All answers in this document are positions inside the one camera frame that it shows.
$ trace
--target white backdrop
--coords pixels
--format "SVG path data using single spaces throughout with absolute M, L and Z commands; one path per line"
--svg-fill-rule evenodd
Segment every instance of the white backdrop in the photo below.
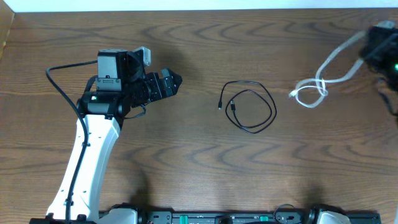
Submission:
M 398 7 L 398 0 L 4 0 L 14 12 Z

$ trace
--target white cable connector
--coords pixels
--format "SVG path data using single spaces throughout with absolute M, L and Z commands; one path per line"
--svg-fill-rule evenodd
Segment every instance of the white cable connector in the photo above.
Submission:
M 392 21 L 382 21 L 378 25 L 378 27 L 383 27 L 386 29 L 391 29 L 395 26 L 395 23 Z M 291 91 L 289 93 L 289 97 L 295 97 L 296 101 L 300 103 L 301 105 L 307 107 L 307 108 L 314 108 L 318 106 L 323 99 L 328 95 L 328 90 L 326 89 L 326 83 L 338 83 L 338 82 L 344 82 L 349 80 L 354 76 L 356 71 L 361 67 L 363 64 L 362 59 L 358 59 L 354 65 L 351 67 L 351 69 L 347 72 L 347 74 L 341 78 L 334 79 L 334 80 L 325 80 L 321 78 L 321 74 L 323 69 L 345 48 L 349 47 L 350 45 L 354 44 L 357 42 L 359 39 L 362 39 L 363 37 L 366 36 L 365 31 L 358 32 L 354 36 L 350 37 L 346 42 L 342 43 L 340 46 L 338 46 L 332 53 L 329 55 L 329 57 L 322 63 L 322 65 L 319 67 L 317 73 L 315 74 L 315 78 L 309 78 L 306 80 L 302 80 L 296 84 L 295 90 Z M 315 83 L 315 85 L 305 85 L 307 83 Z M 317 101 L 311 104 L 306 104 L 303 103 L 299 100 L 299 91 L 303 90 L 305 88 L 316 88 L 320 94 L 319 98 Z

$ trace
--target white cable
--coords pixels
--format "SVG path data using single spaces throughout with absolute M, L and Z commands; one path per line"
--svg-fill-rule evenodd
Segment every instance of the white cable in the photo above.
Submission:
M 298 103 L 301 105 L 307 107 L 307 108 L 314 108 L 318 106 L 323 99 L 328 95 L 328 90 L 326 89 L 326 83 L 338 83 L 338 82 L 343 82 L 347 81 L 350 78 L 352 78 L 355 74 L 355 72 L 361 67 L 363 64 L 362 59 L 358 59 L 354 65 L 351 67 L 351 69 L 347 72 L 347 74 L 341 78 L 334 79 L 334 80 L 324 80 L 323 78 L 321 79 L 321 74 L 323 69 L 345 48 L 349 47 L 353 43 L 357 42 L 359 39 L 363 38 L 366 36 L 365 31 L 358 32 L 354 36 L 350 37 L 346 42 L 342 43 L 340 46 L 338 46 L 332 53 L 329 55 L 329 57 L 322 63 L 322 65 L 319 67 L 317 73 L 315 74 L 315 78 L 309 78 L 306 80 L 302 80 L 296 84 L 295 90 L 291 91 L 289 93 L 290 97 L 295 97 Z M 306 85 L 303 86 L 306 83 L 311 83 L 315 82 L 316 85 Z M 306 104 L 303 103 L 299 100 L 299 91 L 303 90 L 305 88 L 316 88 L 320 94 L 320 97 L 317 101 L 311 104 Z

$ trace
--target tabletop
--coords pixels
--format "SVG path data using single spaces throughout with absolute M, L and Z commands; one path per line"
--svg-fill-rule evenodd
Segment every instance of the tabletop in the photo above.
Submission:
M 100 49 L 152 51 L 148 72 L 183 78 L 177 95 L 124 122 L 109 159 L 100 209 L 130 202 L 174 210 L 273 210 L 327 203 L 372 210 L 392 223 L 398 195 L 398 128 L 363 66 L 308 109 L 289 98 L 340 43 L 397 9 L 20 13 L 0 61 L 0 222 L 44 217 L 63 179 L 76 115 L 47 67 L 95 60 Z M 323 74 L 342 77 L 363 42 Z M 73 101 L 96 65 L 54 71 Z M 262 83 L 277 117 L 246 134 L 218 110 L 222 86 Z M 247 85 L 227 87 L 223 102 Z M 316 91 L 302 93 L 314 100 Z M 250 124 L 268 115 L 252 95 L 236 100 Z

